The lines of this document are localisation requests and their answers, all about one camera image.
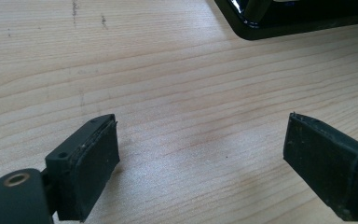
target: black plastic part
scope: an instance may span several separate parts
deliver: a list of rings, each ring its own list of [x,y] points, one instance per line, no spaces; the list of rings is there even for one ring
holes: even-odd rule
[[[48,211],[52,216],[57,211],[57,186],[54,188],[50,178],[48,177],[48,169],[45,169],[41,172],[43,185],[45,187],[46,199],[48,201]]]
[[[345,221],[358,221],[358,142],[310,117],[290,114],[283,158]]]
[[[46,156],[60,220],[90,214],[119,162],[116,126],[114,115],[92,119]]]
[[[358,0],[214,1],[235,34],[247,40],[358,24]]]
[[[24,169],[0,178],[0,223],[53,223],[39,171]]]

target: table surface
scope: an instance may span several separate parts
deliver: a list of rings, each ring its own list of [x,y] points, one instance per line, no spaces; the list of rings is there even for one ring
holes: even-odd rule
[[[293,111],[358,140],[358,25],[246,41],[213,0],[0,1],[0,176],[117,116],[86,223],[341,223],[282,159]]]

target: black plastic bracket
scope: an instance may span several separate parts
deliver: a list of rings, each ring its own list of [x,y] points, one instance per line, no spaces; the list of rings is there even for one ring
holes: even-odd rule
[[[46,156],[42,173],[15,171],[0,178],[0,223],[84,221],[119,163],[115,115],[92,119]]]
[[[358,24],[358,0],[214,0],[247,40]]]
[[[344,221],[358,221],[358,142],[317,119],[290,114],[283,158]]]

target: screw hole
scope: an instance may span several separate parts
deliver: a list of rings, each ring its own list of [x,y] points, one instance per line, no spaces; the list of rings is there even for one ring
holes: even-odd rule
[[[26,173],[12,175],[11,177],[9,177],[8,179],[5,180],[4,184],[7,187],[14,187],[14,186],[24,183],[29,177],[30,177],[30,175],[28,175]]]
[[[62,152],[62,153],[58,154],[59,158],[65,158],[67,156],[68,156],[68,153],[66,153],[66,152]]]

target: wood grain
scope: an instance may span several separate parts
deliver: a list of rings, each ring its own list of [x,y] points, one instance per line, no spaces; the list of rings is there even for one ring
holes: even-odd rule
[[[282,160],[293,111],[358,140],[358,25],[250,42],[212,0],[0,1],[0,176],[117,115],[86,223],[341,223]]]

